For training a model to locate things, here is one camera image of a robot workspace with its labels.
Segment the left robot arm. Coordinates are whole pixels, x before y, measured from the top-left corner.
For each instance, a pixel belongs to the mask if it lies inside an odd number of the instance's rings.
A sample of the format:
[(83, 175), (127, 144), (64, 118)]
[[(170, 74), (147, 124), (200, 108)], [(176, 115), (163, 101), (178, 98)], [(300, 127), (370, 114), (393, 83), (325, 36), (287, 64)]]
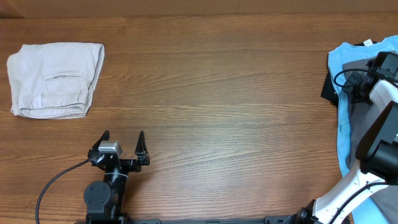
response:
[(144, 132), (141, 131), (135, 149), (135, 159), (123, 159), (120, 143), (110, 141), (106, 130), (88, 151), (91, 165), (104, 171), (103, 180), (92, 182), (84, 192), (87, 223), (131, 223), (123, 213), (124, 194), (129, 173), (140, 172), (150, 164)]

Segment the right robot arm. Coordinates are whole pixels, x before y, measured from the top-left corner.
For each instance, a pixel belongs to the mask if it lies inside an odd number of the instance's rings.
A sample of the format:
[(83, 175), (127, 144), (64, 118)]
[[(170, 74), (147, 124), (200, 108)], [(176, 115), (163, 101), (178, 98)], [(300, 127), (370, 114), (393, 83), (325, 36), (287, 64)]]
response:
[(327, 194), (312, 200), (282, 223), (344, 223), (371, 195), (397, 185), (397, 54), (379, 52), (366, 68), (348, 68), (340, 87), (352, 103), (365, 101), (379, 115), (357, 145), (355, 162)]

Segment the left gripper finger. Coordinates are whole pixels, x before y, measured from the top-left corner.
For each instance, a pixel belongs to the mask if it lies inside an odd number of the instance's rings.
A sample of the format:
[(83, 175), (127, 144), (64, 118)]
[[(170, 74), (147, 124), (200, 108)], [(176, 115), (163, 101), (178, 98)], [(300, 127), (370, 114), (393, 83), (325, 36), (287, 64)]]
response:
[(147, 151), (144, 132), (141, 131), (137, 141), (135, 155), (137, 156), (136, 163), (140, 166), (150, 165), (150, 156)]
[(109, 130), (106, 130), (102, 136), (96, 141), (96, 143), (89, 149), (88, 157), (91, 157), (94, 153), (99, 151), (99, 146), (103, 141), (108, 141), (110, 138)]

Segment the grey shorts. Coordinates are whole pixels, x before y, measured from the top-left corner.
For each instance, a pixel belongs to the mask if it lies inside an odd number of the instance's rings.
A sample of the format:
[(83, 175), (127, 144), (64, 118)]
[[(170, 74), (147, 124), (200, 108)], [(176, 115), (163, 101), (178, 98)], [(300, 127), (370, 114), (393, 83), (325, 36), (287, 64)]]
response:
[[(348, 100), (349, 125), (351, 128), (350, 153), (346, 159), (348, 168), (354, 165), (356, 148), (381, 110), (371, 103), (350, 103)], [(376, 192), (353, 215), (356, 223), (397, 223), (397, 187), (391, 186)]]

